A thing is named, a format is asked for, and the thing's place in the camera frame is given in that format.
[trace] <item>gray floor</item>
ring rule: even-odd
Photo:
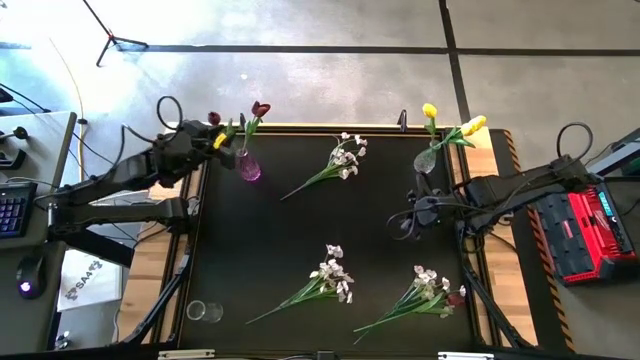
[[[94,62],[105,36],[80,1],[6,0],[0,81],[46,107],[80,112],[50,36],[78,83],[88,143],[115,157],[125,122],[145,135],[161,130],[155,101],[174,95],[185,116],[248,112],[270,102],[272,122],[393,123],[402,108],[421,123],[423,102],[437,104],[442,124],[460,118],[446,55],[118,53]],[[446,45],[437,0],[92,1],[116,35],[152,44]],[[467,48],[639,49],[640,3],[633,0],[448,0],[457,45]],[[638,57],[461,56],[472,115],[514,134],[522,165],[555,157],[555,135],[570,121],[596,135],[589,155],[638,127]],[[175,111],[164,109],[166,117]],[[564,149],[585,137],[569,131]],[[144,144],[127,140],[126,153]],[[87,154],[91,173],[106,164]],[[562,290],[580,352],[640,358],[638,284]],[[77,346],[106,344],[117,304],[65,314]]]

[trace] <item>keyboard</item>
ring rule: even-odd
[[[22,237],[27,231],[37,184],[0,184],[0,239]]]

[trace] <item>tripod stand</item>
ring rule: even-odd
[[[107,27],[104,26],[102,21],[100,21],[100,18],[98,17],[98,15],[96,15],[95,11],[93,11],[93,9],[91,8],[91,6],[87,2],[87,0],[82,0],[82,2],[84,2],[84,4],[89,9],[89,11],[91,11],[91,14],[93,15],[93,17],[96,18],[96,21],[98,21],[98,24],[100,24],[100,27],[102,28],[102,30],[104,30],[104,32],[107,34],[107,43],[104,44],[104,48],[102,49],[102,52],[100,53],[100,56],[98,57],[98,61],[96,61],[96,66],[97,67],[100,67],[100,61],[102,61],[102,57],[104,56],[104,53],[107,52],[107,49],[109,48],[109,45],[111,45],[111,43],[113,43],[113,45],[119,45],[118,42],[127,42],[127,43],[130,43],[130,44],[136,44],[136,45],[140,45],[140,46],[144,46],[144,47],[148,47],[149,46],[147,43],[144,43],[142,41],[135,41],[135,40],[125,39],[125,38],[121,38],[121,37],[113,35],[113,32],[111,32],[111,30],[107,29]]]

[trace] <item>flower bunch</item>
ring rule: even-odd
[[[424,128],[427,129],[431,135],[431,142],[429,148],[423,150],[413,161],[413,167],[418,172],[429,173],[435,166],[435,153],[442,148],[442,146],[449,144],[457,144],[462,146],[469,146],[475,148],[473,143],[465,139],[465,136],[473,135],[476,131],[487,122],[487,118],[483,115],[476,116],[469,120],[461,127],[454,127],[453,130],[447,134],[447,136],[440,142],[435,139],[436,135],[436,115],[438,109],[432,104],[424,104],[422,106],[422,112],[429,119],[429,122],[425,124]]]
[[[413,267],[415,278],[409,289],[402,295],[393,308],[373,324],[361,327],[353,332],[362,332],[355,343],[365,337],[371,329],[386,322],[409,314],[434,314],[445,318],[453,314],[453,309],[464,304],[466,289],[460,286],[458,290],[451,289],[451,282],[442,277],[437,281],[438,274],[433,270],[425,270],[422,266]]]
[[[251,107],[251,113],[253,114],[253,119],[247,121],[244,117],[243,113],[240,113],[240,128],[244,129],[244,143],[241,148],[241,153],[245,153],[247,151],[247,144],[249,143],[249,139],[253,134],[255,134],[256,130],[258,130],[258,125],[263,121],[262,117],[269,112],[271,109],[271,105],[269,104],[260,104],[259,101],[253,103]],[[217,112],[210,112],[207,115],[207,120],[213,126],[218,126],[222,117]],[[224,134],[226,138],[231,138],[235,135],[236,129],[233,127],[233,119],[229,119],[229,123],[225,127]]]
[[[341,178],[342,180],[346,180],[351,174],[358,175],[358,165],[360,165],[358,158],[366,155],[366,146],[367,140],[360,135],[355,135],[352,138],[351,135],[343,132],[338,139],[338,145],[333,148],[329,155],[327,166],[300,187],[283,196],[280,200],[285,200],[307,186],[325,179]]]
[[[354,283],[354,280],[348,273],[345,273],[344,268],[338,264],[337,259],[340,259],[343,256],[344,252],[340,245],[327,245],[327,255],[325,256],[324,261],[320,263],[318,270],[311,272],[309,275],[311,280],[307,285],[292,297],[282,302],[275,309],[262,314],[253,320],[247,321],[246,324],[251,324],[268,315],[307,300],[338,298],[339,302],[351,304],[353,302],[353,292],[351,292],[349,284]]]

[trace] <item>yellow black striped tape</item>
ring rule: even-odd
[[[508,130],[504,130],[504,135],[507,138],[507,145],[509,147],[509,151],[511,152],[513,165],[516,171],[520,172],[520,161],[518,160],[518,154],[516,153],[516,147],[513,144],[511,133]],[[547,281],[549,282],[551,297],[553,299],[553,304],[556,307],[556,311],[558,312],[558,320],[560,320],[560,326],[565,337],[565,342],[569,350],[575,352],[575,345],[573,344],[571,331],[569,331],[567,317],[565,316],[562,302],[560,301],[560,296],[558,294],[558,286],[556,284],[555,278],[553,277],[553,266],[551,265],[549,256],[547,254],[547,247],[545,245],[544,233],[542,232],[542,227],[540,226],[540,220],[538,219],[537,213],[531,206],[527,207],[527,213],[529,215],[529,220],[531,221],[531,226],[533,228],[533,235],[536,239],[536,245],[538,246],[540,259],[542,260],[542,266],[544,267],[544,271],[547,273]]]

